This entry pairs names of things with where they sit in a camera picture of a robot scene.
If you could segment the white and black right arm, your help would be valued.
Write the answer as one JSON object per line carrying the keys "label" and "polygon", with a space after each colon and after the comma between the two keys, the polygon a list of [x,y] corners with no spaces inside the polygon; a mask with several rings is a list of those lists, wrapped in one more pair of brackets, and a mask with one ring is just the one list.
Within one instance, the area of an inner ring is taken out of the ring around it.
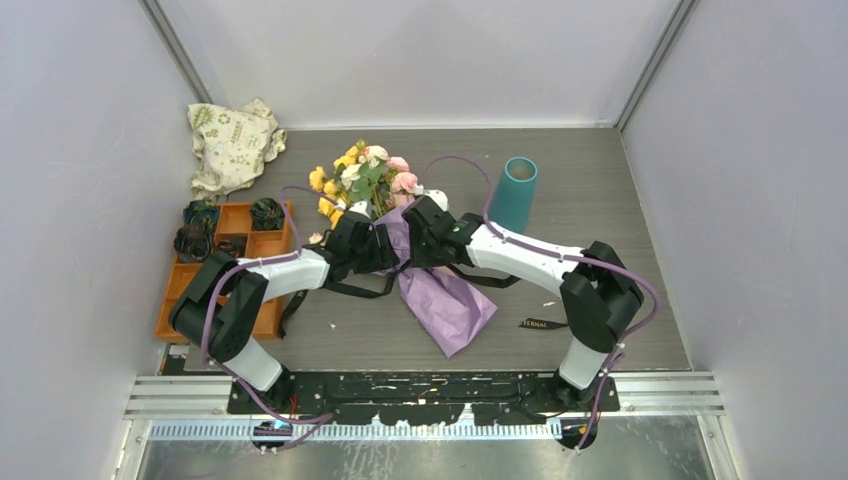
{"label": "white and black right arm", "polygon": [[556,295],[572,334],[556,370],[556,400],[571,411],[592,400],[597,375],[645,301],[635,275],[609,245],[565,247],[507,230],[485,216],[455,218],[430,195],[417,197],[402,218],[412,266],[499,271],[501,277],[488,284],[506,288],[526,281]]}

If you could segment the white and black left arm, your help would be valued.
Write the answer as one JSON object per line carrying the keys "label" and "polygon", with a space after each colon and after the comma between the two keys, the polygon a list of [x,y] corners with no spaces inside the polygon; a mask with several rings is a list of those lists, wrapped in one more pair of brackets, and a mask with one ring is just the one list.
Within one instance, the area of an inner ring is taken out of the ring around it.
{"label": "white and black left arm", "polygon": [[379,298],[392,287],[367,290],[346,284],[345,278],[399,264],[387,227],[346,211],[324,242],[298,252],[257,259],[210,255],[171,308],[169,324],[190,343],[205,348],[208,359],[250,385],[257,405],[277,413],[290,403],[292,388],[286,368],[253,336],[262,304],[319,289]]}

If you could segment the black printed ribbon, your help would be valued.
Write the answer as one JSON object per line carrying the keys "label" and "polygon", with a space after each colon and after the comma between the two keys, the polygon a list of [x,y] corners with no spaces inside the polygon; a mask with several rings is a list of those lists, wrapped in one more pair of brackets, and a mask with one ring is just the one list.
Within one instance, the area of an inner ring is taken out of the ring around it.
{"label": "black printed ribbon", "polygon": [[[456,268],[452,265],[449,265],[449,266],[443,267],[443,268],[450,270],[453,274],[455,274],[459,278],[467,281],[468,283],[472,284],[472,286],[474,286],[475,288],[478,288],[479,286],[483,286],[483,287],[490,287],[490,288],[497,288],[497,289],[505,289],[505,288],[508,288],[508,287],[510,287],[510,286],[512,286],[512,285],[514,285],[515,283],[518,282],[518,279],[514,276],[504,277],[504,278],[476,276],[476,275],[468,275],[468,274],[462,272],[461,270],[459,270],[458,268]],[[349,284],[344,284],[344,283],[338,283],[338,282],[329,284],[327,286],[327,288],[331,291],[335,291],[337,293],[356,297],[356,298],[364,298],[364,299],[380,298],[380,297],[384,297],[384,296],[389,295],[393,291],[393,288],[396,285],[398,285],[398,282],[397,282],[398,274],[393,273],[392,271],[389,271],[387,273],[382,272],[380,275],[385,278],[385,284],[384,284],[384,287],[379,291],[369,290],[369,289],[366,289],[364,287],[359,287],[359,286],[349,285]]]}

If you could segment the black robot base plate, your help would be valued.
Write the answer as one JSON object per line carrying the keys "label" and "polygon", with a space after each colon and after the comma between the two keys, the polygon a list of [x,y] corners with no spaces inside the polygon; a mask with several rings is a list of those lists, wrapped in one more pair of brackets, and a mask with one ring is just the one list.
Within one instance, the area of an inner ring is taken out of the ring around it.
{"label": "black robot base plate", "polygon": [[451,425],[464,411],[476,426],[541,424],[559,415],[582,417],[593,409],[616,412],[612,378],[586,391],[568,392],[552,372],[294,372],[263,401],[279,414],[306,418],[331,414],[338,425]]}

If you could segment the artificial flower bouquet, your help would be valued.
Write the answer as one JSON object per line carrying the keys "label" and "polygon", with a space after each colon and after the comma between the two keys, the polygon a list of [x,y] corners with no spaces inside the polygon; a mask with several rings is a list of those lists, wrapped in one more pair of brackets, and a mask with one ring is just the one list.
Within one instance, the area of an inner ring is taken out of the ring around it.
{"label": "artificial flower bouquet", "polygon": [[323,195],[318,211],[335,227],[342,216],[341,204],[351,207],[367,202],[372,207],[371,217],[378,219],[409,203],[419,179],[404,158],[360,140],[333,162],[331,170],[315,167],[308,184]]}

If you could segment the purple wrapping paper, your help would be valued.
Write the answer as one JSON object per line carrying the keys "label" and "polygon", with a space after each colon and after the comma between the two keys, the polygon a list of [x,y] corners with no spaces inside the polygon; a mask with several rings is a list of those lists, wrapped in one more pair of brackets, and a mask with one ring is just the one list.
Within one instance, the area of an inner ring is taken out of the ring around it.
{"label": "purple wrapping paper", "polygon": [[467,347],[489,323],[498,307],[472,284],[450,270],[414,268],[410,260],[408,225],[401,207],[376,220],[387,229],[389,242],[398,257],[400,296],[445,357]]}

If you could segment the teal cylindrical vase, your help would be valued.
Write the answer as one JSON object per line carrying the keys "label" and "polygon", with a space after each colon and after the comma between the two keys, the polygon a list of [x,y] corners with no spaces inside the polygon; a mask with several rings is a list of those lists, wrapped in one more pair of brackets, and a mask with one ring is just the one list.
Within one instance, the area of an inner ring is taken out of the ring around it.
{"label": "teal cylindrical vase", "polygon": [[529,158],[513,157],[503,166],[491,204],[489,219],[501,227],[523,233],[533,206],[538,167]]}

